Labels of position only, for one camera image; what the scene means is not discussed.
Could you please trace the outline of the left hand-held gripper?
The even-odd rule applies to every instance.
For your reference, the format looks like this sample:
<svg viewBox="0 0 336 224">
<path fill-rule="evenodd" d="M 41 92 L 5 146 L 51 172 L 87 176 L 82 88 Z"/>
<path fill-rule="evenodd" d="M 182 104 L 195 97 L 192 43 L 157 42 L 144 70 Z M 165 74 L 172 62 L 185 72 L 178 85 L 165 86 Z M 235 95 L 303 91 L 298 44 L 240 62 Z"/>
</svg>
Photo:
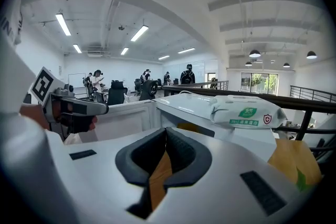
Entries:
<svg viewBox="0 0 336 224">
<path fill-rule="evenodd" d="M 70 134 L 90 131 L 91 117 L 109 112 L 105 103 L 87 102 L 87 115 L 80 115 L 85 109 L 82 100 L 76 99 L 73 87 L 57 79 L 50 70 L 42 67 L 31 89 L 31 94 L 41 105 L 49 129 L 65 141 Z"/>
</svg>

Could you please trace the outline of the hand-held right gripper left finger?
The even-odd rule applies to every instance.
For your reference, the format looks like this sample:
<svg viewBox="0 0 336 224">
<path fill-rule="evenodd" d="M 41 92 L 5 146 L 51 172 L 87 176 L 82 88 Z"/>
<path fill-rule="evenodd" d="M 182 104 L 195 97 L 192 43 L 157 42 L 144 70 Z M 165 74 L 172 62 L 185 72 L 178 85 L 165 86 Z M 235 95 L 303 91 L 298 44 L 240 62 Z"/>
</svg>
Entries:
<svg viewBox="0 0 336 224">
<path fill-rule="evenodd" d="M 165 152 L 166 129 L 161 128 L 120 149 L 115 165 L 129 184 L 143 188 L 140 200 L 127 211 L 146 219 L 152 212 L 149 179 Z"/>
</svg>

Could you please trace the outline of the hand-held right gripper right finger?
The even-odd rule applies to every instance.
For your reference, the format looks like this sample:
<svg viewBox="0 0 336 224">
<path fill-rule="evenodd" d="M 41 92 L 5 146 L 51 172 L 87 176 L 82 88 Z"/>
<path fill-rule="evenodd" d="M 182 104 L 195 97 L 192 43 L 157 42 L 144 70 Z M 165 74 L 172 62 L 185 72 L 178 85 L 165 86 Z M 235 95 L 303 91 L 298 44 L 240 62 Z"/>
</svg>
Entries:
<svg viewBox="0 0 336 224">
<path fill-rule="evenodd" d="M 170 127 L 166 129 L 166 152 L 172 175 L 165 180 L 165 188 L 194 185 L 212 164 L 211 152 L 205 145 Z"/>
</svg>

